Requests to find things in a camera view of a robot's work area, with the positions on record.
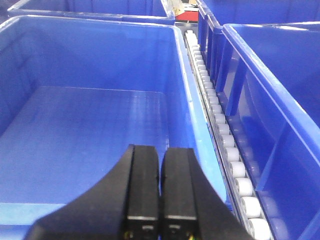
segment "bin floor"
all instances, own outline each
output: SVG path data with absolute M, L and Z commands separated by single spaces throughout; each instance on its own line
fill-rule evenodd
M 0 225 L 29 225 L 70 202 L 128 144 L 156 146 L 162 159 L 166 110 L 159 92 L 39 87 L 0 137 Z

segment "bin rim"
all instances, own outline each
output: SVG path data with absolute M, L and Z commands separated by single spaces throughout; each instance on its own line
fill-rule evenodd
M 106 24 L 120 24 L 120 25 L 137 25 L 137 26 L 150 26 L 150 27 L 160 27 L 160 28 L 169 28 L 173 29 L 174 31 L 181 31 L 175 25 L 167 25 L 163 23 L 153 23 L 153 22 L 135 22 L 135 21 L 114 21 L 114 20 L 102 20 L 102 19 L 92 19 L 92 18 L 79 18 L 79 17 L 67 17 L 67 16 L 50 16 L 50 15 L 35 15 L 35 14 L 26 14 L 26 15 L 18 15 L 12 16 L 3 23 L 0 24 L 0 28 L 4 26 L 11 25 L 15 22 L 24 19 L 55 19 L 57 21 L 72 21 L 72 22 L 83 22 L 83 23 L 90 23 L 90 22 L 99 22 L 99 23 L 106 23 Z
M 276 28 L 276 29 L 283 29 L 283 30 L 308 30 L 312 31 L 309 27 L 318 26 L 320 31 L 320 21 L 304 21 L 304 22 L 288 22 L 288 23 L 267 23 L 267 24 L 260 24 L 261 26 L 269 27 L 269 28 Z
M 165 0 L 160 0 L 163 6 L 164 12 L 166 16 L 152 16 L 152 15 L 130 15 L 130 14 L 113 14 L 113 13 L 95 13 L 95 12 L 73 12 L 73 11 L 52 11 L 52 10 L 41 10 L 41 9 L 23 9 L 23 6 L 29 2 L 30 0 L 20 0 L 13 4 L 11 7 L 7 9 L 8 13 L 17 13 L 20 12 L 25 13 L 26 15 L 32 15 L 33 13 L 46 13 L 48 16 L 57 16 L 56 14 L 59 13 L 60 15 L 57 17 L 68 17 L 68 18 L 96 18 L 101 19 L 103 18 L 116 18 L 121 20 L 122 18 L 131 18 L 135 20 L 163 20 L 168 21 L 172 25 L 175 22 L 176 16 L 172 9 L 169 8 L 169 4 Z
M 274 24 L 254 25 L 228 23 L 223 26 L 222 32 L 320 167 L 320 159 L 317 159 L 317 156 L 320 156 L 320 128 L 250 48 L 240 34 L 238 34 L 237 28 L 241 27 L 281 28 L 280 24 L 275 26 Z
M 205 19 L 208 20 L 208 24 L 211 30 L 216 34 L 222 34 L 223 26 L 220 25 L 219 21 L 217 20 L 215 15 L 212 13 L 212 11 L 209 9 L 207 4 L 202 0 L 196 0 L 196 3 L 198 4 L 198 7 L 199 7 L 199 13 L 203 12 Z

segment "bin wall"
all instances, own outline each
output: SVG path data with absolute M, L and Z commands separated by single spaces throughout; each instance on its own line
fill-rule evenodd
M 42 15 L 173 25 L 175 15 L 164 0 L 20 0 L 10 17 Z
M 198 38 L 206 66 L 213 82 L 217 80 L 224 40 L 224 24 L 281 24 L 320 20 L 319 0 L 197 0 L 199 22 Z
M 226 200 L 178 28 L 20 16 L 1 25 L 0 38 L 0 211 L 8 216 L 0 221 L 0 230 L 6 229 L 1 239 L 15 231 L 23 236 L 28 228 L 18 225 L 28 226 L 86 191 L 128 144 L 156 145 L 160 160 L 168 147 L 194 148 L 207 178 Z M 58 96 L 56 88 L 62 89 Z M 106 96 L 110 102 L 102 101 Z M 61 111 L 77 118 L 65 120 Z M 58 124 L 52 127 L 50 121 Z M 91 132 L 96 124 L 101 131 Z M 44 136 L 43 129 L 50 134 Z
M 277 240 L 319 239 L 319 32 L 227 24 L 216 91 Z

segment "blue storage crate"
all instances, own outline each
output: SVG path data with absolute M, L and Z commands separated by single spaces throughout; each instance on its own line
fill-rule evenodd
M 166 0 L 20 0 L 10 17 L 41 15 L 173 25 L 175 14 Z
M 194 148 L 226 189 L 180 30 L 49 16 L 0 25 L 0 239 L 81 195 L 128 144 Z
M 276 240 L 320 239 L 319 27 L 222 30 L 217 95 Z
M 217 80 L 224 24 L 282 24 L 320 20 L 320 0 L 197 0 L 198 40 L 213 83 Z

